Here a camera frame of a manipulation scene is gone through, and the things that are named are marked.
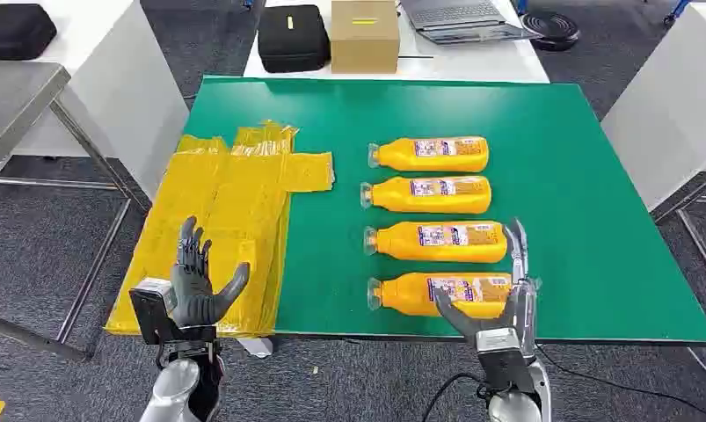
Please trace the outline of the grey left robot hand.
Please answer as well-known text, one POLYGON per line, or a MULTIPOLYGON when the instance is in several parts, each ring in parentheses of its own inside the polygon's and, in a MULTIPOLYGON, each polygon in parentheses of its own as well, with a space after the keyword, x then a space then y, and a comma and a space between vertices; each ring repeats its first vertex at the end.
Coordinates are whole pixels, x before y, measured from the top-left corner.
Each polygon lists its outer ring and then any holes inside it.
POLYGON ((238 264, 228 284, 218 293, 209 279, 208 253, 211 240, 202 241, 203 228, 189 216, 180 228, 176 262, 170 281, 176 297, 172 319, 179 327, 214 325, 229 311, 248 284, 251 265, 238 264))

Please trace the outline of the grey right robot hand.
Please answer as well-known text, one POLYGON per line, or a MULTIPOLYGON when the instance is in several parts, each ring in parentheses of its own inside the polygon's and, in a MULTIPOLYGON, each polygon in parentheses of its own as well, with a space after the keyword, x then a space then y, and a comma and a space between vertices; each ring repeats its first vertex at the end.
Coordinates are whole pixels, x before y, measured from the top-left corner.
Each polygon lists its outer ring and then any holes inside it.
POLYGON ((528 276, 528 240, 523 224, 514 219, 503 227, 513 261, 512 285, 501 314, 493 319, 467 316, 444 288, 433 292, 437 310, 479 353, 517 350, 526 360, 535 357, 535 281, 528 276))

